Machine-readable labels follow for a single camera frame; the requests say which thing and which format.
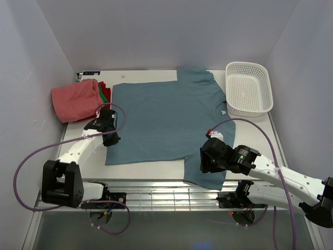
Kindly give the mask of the blue t shirt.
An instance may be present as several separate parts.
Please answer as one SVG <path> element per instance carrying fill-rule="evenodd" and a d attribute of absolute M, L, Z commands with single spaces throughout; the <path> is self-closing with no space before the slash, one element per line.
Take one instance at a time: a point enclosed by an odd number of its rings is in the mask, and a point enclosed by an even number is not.
<path fill-rule="evenodd" d="M 107 149 L 106 165 L 184 160 L 184 180 L 219 190 L 225 172 L 202 173 L 200 148 L 217 126 L 233 145 L 236 125 L 226 111 L 226 96 L 211 72 L 179 69 L 169 82 L 121 83 L 113 87 L 120 142 Z"/>

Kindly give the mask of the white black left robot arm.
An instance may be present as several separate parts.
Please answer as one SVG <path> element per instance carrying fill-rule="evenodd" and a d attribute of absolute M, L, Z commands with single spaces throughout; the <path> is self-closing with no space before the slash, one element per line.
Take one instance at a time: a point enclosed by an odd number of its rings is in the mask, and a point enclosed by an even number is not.
<path fill-rule="evenodd" d="M 77 208 L 81 203 L 93 201 L 99 208 L 110 203 L 107 188 L 101 182 L 84 182 L 81 168 L 99 147 L 117 144 L 117 112 L 103 108 L 99 115 L 83 129 L 81 139 L 56 160 L 43 166 L 42 201 L 49 204 Z"/>

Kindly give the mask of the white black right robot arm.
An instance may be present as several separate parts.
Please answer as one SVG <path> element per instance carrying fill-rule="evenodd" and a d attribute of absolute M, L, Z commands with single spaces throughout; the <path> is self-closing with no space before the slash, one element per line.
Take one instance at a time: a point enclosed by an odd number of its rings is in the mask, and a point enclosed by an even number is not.
<path fill-rule="evenodd" d="M 218 138 L 200 148 L 202 173 L 231 171 L 268 182 L 241 180 L 235 193 L 222 200 L 228 207 L 245 208 L 265 204 L 293 208 L 314 224 L 332 228 L 332 178 L 311 178 L 286 167 L 276 167 L 259 151 L 245 145 L 231 148 Z"/>

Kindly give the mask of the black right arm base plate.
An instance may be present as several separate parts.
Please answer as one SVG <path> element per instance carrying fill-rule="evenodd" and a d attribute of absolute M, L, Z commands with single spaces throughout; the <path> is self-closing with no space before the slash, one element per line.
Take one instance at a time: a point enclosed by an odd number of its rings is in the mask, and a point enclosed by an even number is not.
<path fill-rule="evenodd" d="M 234 191 L 234 192 L 218 192 L 216 200 L 220 208 L 265 208 L 266 204 L 255 204 L 248 198 L 249 192 Z"/>

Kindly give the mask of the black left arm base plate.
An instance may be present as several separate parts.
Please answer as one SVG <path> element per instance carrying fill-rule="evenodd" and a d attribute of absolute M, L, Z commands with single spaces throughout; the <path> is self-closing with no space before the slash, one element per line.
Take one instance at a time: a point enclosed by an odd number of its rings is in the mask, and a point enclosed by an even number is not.
<path fill-rule="evenodd" d="M 109 193 L 105 197 L 102 197 L 100 200 L 110 200 L 110 201 L 116 201 L 122 204 L 126 204 L 126 198 L 127 193 L 125 192 L 115 192 L 115 193 Z M 85 202 L 80 205 L 80 208 L 82 209 L 124 209 L 123 205 L 120 205 L 118 203 L 92 203 L 92 202 Z"/>

